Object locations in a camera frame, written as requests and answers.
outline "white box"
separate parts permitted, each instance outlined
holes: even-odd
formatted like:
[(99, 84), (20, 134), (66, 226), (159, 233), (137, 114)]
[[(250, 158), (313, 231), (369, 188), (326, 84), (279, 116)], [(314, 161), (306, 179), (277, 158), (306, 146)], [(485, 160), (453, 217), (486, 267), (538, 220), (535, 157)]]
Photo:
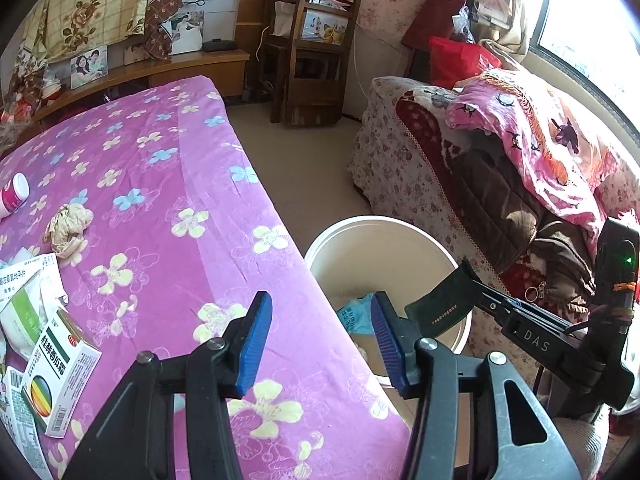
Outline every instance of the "white box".
[(6, 368), (0, 393), (0, 420), (36, 475), (42, 480), (53, 480), (38, 441), (33, 415), (20, 394), (21, 381), (21, 372), (10, 366)]
[(102, 353), (64, 310), (57, 310), (29, 359), (22, 396), (47, 436), (62, 438)]

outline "pink bedspread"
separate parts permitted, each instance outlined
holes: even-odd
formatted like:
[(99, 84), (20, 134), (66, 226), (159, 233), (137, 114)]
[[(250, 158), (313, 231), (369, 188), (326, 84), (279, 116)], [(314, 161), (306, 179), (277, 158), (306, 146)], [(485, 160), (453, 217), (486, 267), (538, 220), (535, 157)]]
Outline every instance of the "pink bedspread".
[[(229, 404), (245, 478), (398, 478), (408, 428), (306, 269), (210, 80), (71, 118), (0, 162), (0, 182), (17, 171), (31, 195), (0, 222), (1, 259), (49, 251), (44, 227), (65, 202), (95, 214), (61, 275), (102, 358), (65, 438), (41, 436), (55, 478), (138, 352), (192, 351), (257, 290), (273, 297), (273, 323), (255, 386)], [(175, 412), (177, 478), (187, 479), (184, 398)]]
[(594, 192), (620, 158), (596, 115), (527, 71), (487, 70), (452, 100), (446, 122), (498, 135), (525, 188), (553, 214), (584, 228), (595, 257), (607, 213)]

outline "red bag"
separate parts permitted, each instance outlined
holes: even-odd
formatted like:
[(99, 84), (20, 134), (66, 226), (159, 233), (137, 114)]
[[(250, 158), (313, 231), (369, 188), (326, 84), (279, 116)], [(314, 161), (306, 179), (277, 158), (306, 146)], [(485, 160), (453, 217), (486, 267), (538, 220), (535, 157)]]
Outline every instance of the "red bag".
[(479, 75), (502, 63), (485, 47), (475, 43), (459, 43), (431, 36), (430, 83), (451, 90), (458, 81)]

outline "blue gripper pad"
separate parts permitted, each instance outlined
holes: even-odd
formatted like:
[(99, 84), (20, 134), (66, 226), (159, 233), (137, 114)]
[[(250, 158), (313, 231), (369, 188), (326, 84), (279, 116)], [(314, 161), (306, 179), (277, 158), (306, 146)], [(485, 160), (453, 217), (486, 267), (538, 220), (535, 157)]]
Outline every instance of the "blue gripper pad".
[(249, 310), (242, 318), (242, 327), (238, 335), (245, 333), (246, 337), (240, 349), (238, 378), (236, 379), (236, 389), (241, 397), (244, 397), (249, 388), (254, 386), (264, 345), (271, 327), (272, 315), (271, 296), (260, 291), (255, 295)]
[(415, 358), (415, 343), (420, 339), (420, 332), (411, 320), (396, 314), (386, 292), (373, 295), (371, 322), (391, 385), (403, 399), (419, 397), (420, 369)]

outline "white bucket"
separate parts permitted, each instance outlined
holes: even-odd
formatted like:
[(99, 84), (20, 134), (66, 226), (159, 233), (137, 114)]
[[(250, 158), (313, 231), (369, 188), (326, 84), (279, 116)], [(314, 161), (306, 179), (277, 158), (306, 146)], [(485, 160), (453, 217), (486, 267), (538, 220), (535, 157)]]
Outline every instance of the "white bucket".
[[(312, 243), (306, 266), (334, 310), (349, 300), (384, 290), (399, 316), (404, 307), (431, 292), (457, 264), (436, 240), (406, 222), (384, 216), (357, 216), (326, 229)], [(471, 313), (437, 339), (460, 354), (471, 328)], [(367, 353), (367, 363), (407, 423), (415, 403), (404, 402), (390, 382), (373, 335), (351, 336)]]

